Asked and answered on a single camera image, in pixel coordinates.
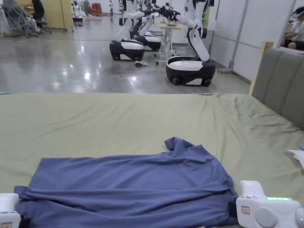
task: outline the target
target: mattress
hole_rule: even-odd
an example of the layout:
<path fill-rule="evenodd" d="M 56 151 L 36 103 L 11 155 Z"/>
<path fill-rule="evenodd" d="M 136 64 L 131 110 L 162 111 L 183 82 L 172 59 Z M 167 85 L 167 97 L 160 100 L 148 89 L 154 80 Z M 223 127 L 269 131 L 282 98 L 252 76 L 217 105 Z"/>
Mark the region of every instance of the mattress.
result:
<path fill-rule="evenodd" d="M 214 155 L 238 194 L 257 180 L 304 205 L 303 168 L 285 153 L 304 132 L 248 95 L 12 94 L 0 107 L 0 193 L 28 185 L 43 157 L 155 154 L 176 136 Z"/>

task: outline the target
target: bed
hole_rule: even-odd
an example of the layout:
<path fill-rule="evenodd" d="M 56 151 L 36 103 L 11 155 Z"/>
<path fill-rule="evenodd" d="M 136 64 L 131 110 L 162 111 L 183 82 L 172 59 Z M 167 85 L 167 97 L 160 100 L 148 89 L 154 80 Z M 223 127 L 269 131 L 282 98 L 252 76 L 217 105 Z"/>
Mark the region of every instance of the bed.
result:
<path fill-rule="evenodd" d="M 266 195 L 304 205 L 303 168 L 285 152 L 304 143 L 304 59 L 280 81 L 281 58 L 294 55 L 264 47 L 249 95 L 3 95 L 0 193 L 28 185 L 42 157 L 157 154 L 176 136 L 214 155 L 238 194 L 241 180 L 257 180 Z"/>

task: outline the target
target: label sticker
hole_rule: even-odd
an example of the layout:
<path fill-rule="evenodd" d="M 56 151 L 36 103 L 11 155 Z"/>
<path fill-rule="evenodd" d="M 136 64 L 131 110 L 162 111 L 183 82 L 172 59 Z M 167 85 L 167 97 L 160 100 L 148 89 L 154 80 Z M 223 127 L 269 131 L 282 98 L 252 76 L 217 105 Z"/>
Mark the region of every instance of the label sticker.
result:
<path fill-rule="evenodd" d="M 250 208 L 249 207 L 241 206 L 241 209 L 242 209 L 243 214 L 250 215 Z"/>
<path fill-rule="evenodd" d="M 0 223 L 0 228 L 12 228 L 13 223 Z"/>

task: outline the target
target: gray upholstered headboard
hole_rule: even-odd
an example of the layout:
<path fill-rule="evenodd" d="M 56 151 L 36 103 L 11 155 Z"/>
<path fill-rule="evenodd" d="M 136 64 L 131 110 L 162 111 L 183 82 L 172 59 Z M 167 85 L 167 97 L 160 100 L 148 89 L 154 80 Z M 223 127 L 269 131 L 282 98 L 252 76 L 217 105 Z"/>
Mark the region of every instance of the gray upholstered headboard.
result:
<path fill-rule="evenodd" d="M 252 96 L 304 129 L 304 54 L 266 48 Z"/>

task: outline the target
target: white wall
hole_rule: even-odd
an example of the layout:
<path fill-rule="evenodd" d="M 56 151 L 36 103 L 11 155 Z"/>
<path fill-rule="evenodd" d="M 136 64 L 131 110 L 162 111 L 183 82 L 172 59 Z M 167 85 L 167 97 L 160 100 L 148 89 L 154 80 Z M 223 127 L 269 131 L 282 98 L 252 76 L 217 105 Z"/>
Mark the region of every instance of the white wall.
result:
<path fill-rule="evenodd" d="M 232 58 L 245 0 L 221 0 L 211 58 L 228 66 Z M 290 16 L 293 0 L 249 0 L 233 70 L 252 80 L 263 41 L 276 46 Z"/>

